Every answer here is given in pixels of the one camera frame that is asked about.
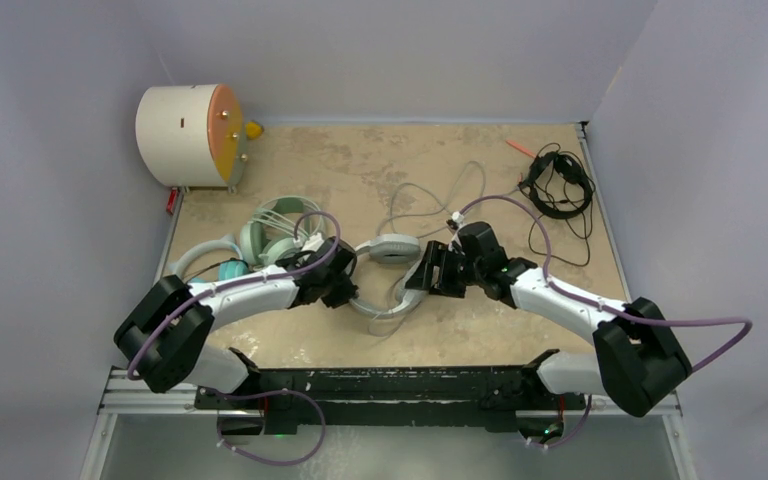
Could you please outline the white grey headphones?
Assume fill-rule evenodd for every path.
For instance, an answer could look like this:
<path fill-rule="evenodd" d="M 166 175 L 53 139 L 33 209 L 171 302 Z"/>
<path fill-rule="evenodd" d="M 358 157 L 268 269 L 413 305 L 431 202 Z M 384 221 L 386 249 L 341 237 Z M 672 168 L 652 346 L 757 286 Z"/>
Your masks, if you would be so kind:
<path fill-rule="evenodd" d="M 356 296 L 350 300 L 356 312 L 373 320 L 387 320 L 409 314 L 426 298 L 425 290 L 409 289 L 406 286 L 422 259 L 423 251 L 418 238 L 397 233 L 381 234 L 358 245 L 355 253 L 357 257 L 366 255 L 379 265 L 407 267 L 402 278 L 395 284 L 395 298 L 398 301 L 395 307 L 378 307 Z"/>

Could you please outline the mint green headphones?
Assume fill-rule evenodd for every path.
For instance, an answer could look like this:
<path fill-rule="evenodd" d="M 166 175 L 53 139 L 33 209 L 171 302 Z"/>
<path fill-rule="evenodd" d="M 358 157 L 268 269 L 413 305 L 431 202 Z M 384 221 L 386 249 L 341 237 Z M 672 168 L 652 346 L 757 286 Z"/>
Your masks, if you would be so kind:
<path fill-rule="evenodd" d="M 296 243 L 304 244 L 311 236 L 322 233 L 324 220 L 310 216 L 299 226 L 296 221 L 319 209 L 315 201 L 302 196 L 281 196 L 261 204 L 239 232 L 242 260 L 250 267 L 264 267 L 299 252 Z"/>

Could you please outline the teal cat-ear headphones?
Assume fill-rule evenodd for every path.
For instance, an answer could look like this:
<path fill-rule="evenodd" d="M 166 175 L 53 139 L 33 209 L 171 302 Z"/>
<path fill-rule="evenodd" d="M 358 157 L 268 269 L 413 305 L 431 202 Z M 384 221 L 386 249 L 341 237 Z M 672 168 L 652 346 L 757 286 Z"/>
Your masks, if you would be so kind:
<path fill-rule="evenodd" d="M 229 256 L 203 268 L 189 272 L 190 266 L 200 258 L 213 253 L 228 253 Z M 216 274 L 217 281 L 231 280 L 252 272 L 248 262 L 243 259 L 242 249 L 233 234 L 226 234 L 219 239 L 208 240 L 187 250 L 179 259 L 168 262 L 169 273 L 176 275 L 187 284 L 207 283 L 204 275 Z"/>

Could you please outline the black headphones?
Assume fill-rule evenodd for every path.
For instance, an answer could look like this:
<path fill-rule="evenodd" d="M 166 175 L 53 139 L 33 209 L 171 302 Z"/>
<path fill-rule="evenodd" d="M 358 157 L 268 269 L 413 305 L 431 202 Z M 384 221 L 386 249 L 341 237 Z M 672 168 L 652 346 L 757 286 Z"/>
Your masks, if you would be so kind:
<path fill-rule="evenodd" d="M 583 242 L 584 258 L 573 261 L 557 254 L 551 257 L 564 264 L 583 268 L 591 263 L 590 238 L 593 233 L 595 184 L 581 158 L 557 142 L 544 145 L 535 152 L 538 157 L 516 184 L 538 211 L 541 220 L 565 224 L 570 233 Z"/>

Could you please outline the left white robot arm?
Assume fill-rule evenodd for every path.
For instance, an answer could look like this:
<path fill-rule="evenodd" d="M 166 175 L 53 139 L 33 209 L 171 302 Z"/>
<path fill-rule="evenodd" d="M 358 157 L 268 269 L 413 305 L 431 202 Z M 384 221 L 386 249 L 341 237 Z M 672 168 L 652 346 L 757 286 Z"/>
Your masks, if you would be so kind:
<path fill-rule="evenodd" d="M 281 260 L 234 279 L 187 284 L 177 275 L 158 280 L 116 330 L 113 341 L 128 360 L 128 377 L 154 393 L 182 384 L 219 392 L 232 408 L 257 399 L 256 365 L 241 352 L 208 345 L 208 336 L 266 312 L 323 303 L 338 308 L 356 295 L 349 270 L 356 251 L 330 237 L 300 261 Z"/>

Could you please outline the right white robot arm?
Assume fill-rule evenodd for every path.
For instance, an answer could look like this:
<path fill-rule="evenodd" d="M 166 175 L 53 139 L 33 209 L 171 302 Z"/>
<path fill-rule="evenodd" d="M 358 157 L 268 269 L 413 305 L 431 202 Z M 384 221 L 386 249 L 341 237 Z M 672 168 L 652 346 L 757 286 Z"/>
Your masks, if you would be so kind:
<path fill-rule="evenodd" d="M 643 417 L 693 372 L 654 302 L 625 303 L 555 280 L 536 263 L 508 256 L 486 222 L 460 228 L 453 245 L 429 242 L 404 283 L 407 291 L 450 298 L 464 297 L 471 286 L 593 346 L 591 354 L 552 353 L 525 375 L 521 392 L 533 406 L 544 407 L 559 394 L 600 395 Z"/>

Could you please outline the orange pencil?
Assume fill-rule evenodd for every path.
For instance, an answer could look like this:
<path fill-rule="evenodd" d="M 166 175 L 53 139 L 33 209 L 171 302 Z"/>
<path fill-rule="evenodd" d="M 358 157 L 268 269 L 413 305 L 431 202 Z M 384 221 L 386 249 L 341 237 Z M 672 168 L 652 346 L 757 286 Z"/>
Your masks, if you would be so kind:
<path fill-rule="evenodd" d="M 515 149 L 516 151 L 528 156 L 529 158 L 536 159 L 538 157 L 538 155 L 535 152 L 529 150 L 528 148 L 526 148 L 525 146 L 521 145 L 520 143 L 514 140 L 507 139 L 506 144 L 511 148 Z"/>

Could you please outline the yellow small object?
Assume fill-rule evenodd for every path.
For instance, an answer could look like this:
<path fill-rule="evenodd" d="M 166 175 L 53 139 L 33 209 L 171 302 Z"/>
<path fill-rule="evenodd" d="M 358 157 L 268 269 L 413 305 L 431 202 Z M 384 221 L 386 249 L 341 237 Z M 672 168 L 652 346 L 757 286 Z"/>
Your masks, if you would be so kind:
<path fill-rule="evenodd" d="M 256 140 L 264 134 L 264 127 L 256 121 L 247 121 L 244 124 L 244 133 L 248 140 Z"/>

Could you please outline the red clamp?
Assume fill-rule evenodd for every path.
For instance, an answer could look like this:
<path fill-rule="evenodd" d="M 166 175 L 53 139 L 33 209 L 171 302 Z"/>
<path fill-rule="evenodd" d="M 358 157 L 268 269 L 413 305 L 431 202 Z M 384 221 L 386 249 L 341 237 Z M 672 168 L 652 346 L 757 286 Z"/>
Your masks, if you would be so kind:
<path fill-rule="evenodd" d="M 165 211 L 170 216 L 173 216 L 176 211 L 179 193 L 180 191 L 178 188 L 172 188 L 169 191 Z"/>

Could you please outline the white cylinder drum orange lid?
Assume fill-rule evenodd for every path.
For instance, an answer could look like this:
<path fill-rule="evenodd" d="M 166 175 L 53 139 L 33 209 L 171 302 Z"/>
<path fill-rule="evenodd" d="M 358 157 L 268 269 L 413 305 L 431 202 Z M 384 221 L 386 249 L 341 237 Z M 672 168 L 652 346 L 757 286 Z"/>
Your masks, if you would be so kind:
<path fill-rule="evenodd" d="M 166 187 L 234 191 L 244 164 L 244 116 L 226 84 L 154 86 L 137 107 L 139 154 Z"/>

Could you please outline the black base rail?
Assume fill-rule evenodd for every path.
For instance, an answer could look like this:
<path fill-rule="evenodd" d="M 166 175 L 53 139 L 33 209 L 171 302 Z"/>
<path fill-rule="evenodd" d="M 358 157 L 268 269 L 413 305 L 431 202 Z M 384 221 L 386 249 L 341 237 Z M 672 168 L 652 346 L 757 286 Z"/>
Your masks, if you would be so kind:
<path fill-rule="evenodd" d="M 582 394 L 553 394 L 525 365 L 262 368 L 236 394 L 198 390 L 195 407 L 231 435 L 293 435 L 302 426 L 472 427 L 552 439 Z"/>

